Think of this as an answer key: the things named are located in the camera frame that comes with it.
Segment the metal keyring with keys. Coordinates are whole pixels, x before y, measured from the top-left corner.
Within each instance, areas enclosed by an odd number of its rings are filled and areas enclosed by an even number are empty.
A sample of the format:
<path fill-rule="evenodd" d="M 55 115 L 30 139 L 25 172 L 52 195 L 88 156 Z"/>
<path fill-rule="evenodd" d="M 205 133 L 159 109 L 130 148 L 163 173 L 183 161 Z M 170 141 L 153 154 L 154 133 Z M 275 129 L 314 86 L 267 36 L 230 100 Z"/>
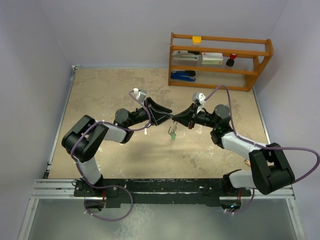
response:
<path fill-rule="evenodd" d="M 170 125 L 168 129 L 168 134 L 172 137 L 176 135 L 176 130 L 177 130 L 177 122 L 173 121 L 172 124 Z"/>

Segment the green key tag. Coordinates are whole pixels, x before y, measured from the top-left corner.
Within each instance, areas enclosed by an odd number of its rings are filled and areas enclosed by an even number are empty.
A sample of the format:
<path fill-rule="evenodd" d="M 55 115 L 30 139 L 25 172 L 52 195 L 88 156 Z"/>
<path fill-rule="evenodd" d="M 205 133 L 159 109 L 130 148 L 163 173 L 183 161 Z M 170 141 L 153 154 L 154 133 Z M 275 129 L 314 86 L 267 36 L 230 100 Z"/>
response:
<path fill-rule="evenodd" d="M 170 137 L 174 140 L 177 136 L 177 134 L 175 132 L 171 132 L 170 134 Z"/>

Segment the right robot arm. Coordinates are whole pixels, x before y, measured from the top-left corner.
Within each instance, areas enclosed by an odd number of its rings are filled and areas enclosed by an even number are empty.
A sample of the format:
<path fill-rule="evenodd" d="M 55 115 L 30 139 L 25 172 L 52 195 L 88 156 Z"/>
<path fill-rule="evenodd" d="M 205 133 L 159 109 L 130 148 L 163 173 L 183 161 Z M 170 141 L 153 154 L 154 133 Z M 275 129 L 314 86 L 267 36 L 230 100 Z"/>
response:
<path fill-rule="evenodd" d="M 240 188 L 257 189 L 268 195 L 296 180 L 284 152 L 273 149 L 279 147 L 277 143 L 265 145 L 236 135 L 230 124 L 230 109 L 226 105 L 219 104 L 209 113 L 198 111 L 193 103 L 172 119 L 188 129 L 193 129 L 195 125 L 211 128 L 210 137 L 216 146 L 250 162 L 250 171 L 236 170 L 226 175 L 229 179 L 222 183 L 222 190 L 228 196 L 235 195 Z"/>

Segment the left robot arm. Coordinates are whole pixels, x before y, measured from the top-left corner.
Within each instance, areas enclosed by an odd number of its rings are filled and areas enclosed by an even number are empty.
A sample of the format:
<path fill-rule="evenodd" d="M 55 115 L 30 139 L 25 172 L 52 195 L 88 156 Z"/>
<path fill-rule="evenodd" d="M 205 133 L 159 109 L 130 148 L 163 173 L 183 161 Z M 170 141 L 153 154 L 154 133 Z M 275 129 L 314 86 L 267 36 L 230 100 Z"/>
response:
<path fill-rule="evenodd" d="M 113 123 L 98 122 L 84 115 L 62 138 L 61 145 L 73 158 L 81 178 L 86 180 L 85 190 L 91 196 L 103 191 L 103 175 L 98 170 L 95 154 L 103 141 L 127 143 L 134 131 L 129 129 L 140 123 L 158 126 L 173 117 L 173 111 L 147 97 L 141 108 L 128 111 L 120 108 L 115 113 Z"/>

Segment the blue stapler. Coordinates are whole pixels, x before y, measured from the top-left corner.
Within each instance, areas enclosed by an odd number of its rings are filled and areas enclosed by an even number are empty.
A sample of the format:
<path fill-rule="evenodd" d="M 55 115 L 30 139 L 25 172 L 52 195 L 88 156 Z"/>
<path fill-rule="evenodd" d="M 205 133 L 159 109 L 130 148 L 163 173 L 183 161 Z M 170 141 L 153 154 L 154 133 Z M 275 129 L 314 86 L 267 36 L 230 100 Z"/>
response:
<path fill-rule="evenodd" d="M 196 80 L 196 72 L 194 70 L 172 71 L 170 78 L 173 80 L 194 82 Z"/>

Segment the orange key tag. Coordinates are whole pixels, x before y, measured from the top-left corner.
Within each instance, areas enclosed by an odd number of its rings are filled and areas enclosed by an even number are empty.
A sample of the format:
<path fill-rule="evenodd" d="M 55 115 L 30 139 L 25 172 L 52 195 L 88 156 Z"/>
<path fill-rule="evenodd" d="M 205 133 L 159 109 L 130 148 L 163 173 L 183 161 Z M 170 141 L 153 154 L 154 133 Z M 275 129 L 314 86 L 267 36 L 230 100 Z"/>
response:
<path fill-rule="evenodd" d="M 245 162 L 248 166 L 251 165 L 249 160 L 245 160 L 244 162 Z"/>

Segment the black red bottle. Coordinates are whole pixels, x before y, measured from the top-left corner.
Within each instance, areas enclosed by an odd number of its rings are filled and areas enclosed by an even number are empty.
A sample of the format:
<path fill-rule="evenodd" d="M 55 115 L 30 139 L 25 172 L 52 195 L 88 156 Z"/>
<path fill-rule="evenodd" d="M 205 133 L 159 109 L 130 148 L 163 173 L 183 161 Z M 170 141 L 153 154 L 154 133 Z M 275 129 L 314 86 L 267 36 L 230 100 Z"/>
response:
<path fill-rule="evenodd" d="M 235 59 L 236 59 L 236 57 L 237 57 L 237 54 L 231 53 L 231 54 L 229 55 L 229 59 L 226 61 L 226 65 L 227 65 L 228 67 L 233 67 L 234 64 L 235 64 Z"/>

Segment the white red box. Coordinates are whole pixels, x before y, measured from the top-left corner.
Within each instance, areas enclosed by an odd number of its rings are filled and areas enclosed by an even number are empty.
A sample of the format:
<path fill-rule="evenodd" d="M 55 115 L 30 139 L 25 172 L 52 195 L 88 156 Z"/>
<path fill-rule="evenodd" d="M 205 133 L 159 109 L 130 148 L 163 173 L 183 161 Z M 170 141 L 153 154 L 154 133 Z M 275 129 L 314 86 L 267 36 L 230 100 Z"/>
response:
<path fill-rule="evenodd" d="M 203 52 L 202 65 L 221 65 L 223 62 L 223 54 L 220 52 Z"/>

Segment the grey stapler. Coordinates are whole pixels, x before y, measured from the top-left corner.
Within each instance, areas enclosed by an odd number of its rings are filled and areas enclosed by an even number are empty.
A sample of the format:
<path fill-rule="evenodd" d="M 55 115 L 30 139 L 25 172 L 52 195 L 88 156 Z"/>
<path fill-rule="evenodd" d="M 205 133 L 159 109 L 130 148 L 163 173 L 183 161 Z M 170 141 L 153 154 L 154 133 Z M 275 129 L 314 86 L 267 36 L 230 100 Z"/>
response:
<path fill-rule="evenodd" d="M 173 51 L 171 56 L 173 60 L 197 62 L 200 58 L 200 52 L 190 50 L 177 50 Z"/>

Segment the wooden shelf rack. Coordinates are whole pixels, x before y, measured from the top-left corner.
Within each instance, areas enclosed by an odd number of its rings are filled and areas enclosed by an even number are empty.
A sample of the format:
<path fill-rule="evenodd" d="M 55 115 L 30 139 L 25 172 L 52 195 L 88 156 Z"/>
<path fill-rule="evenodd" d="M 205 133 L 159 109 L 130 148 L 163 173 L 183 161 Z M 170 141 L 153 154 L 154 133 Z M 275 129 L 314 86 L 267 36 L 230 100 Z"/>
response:
<path fill-rule="evenodd" d="M 171 33 L 168 85 L 249 92 L 274 55 L 271 39 Z"/>

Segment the yellow cap container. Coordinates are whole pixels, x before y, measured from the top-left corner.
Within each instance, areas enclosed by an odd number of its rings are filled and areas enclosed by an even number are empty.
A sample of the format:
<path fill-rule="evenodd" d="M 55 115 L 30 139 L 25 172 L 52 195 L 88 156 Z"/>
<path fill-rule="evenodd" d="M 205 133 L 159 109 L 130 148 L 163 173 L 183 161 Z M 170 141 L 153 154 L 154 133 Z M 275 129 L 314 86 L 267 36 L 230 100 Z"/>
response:
<path fill-rule="evenodd" d="M 201 36 L 192 36 L 192 44 L 194 46 L 199 46 L 202 43 L 202 37 Z"/>

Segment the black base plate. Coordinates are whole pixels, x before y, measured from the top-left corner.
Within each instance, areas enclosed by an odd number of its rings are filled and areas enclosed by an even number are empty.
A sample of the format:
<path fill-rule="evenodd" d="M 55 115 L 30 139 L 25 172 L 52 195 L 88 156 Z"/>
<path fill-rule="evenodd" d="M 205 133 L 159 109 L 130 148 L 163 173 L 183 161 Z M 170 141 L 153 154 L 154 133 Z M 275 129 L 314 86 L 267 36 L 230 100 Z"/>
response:
<path fill-rule="evenodd" d="M 251 191 L 234 188 L 223 178 L 187 179 L 103 179 L 98 189 L 89 186 L 83 179 L 72 181 L 74 196 L 85 200 L 97 200 L 106 208 L 119 208 L 122 204 L 167 204 L 221 206 L 222 198 L 238 200 L 250 197 Z"/>

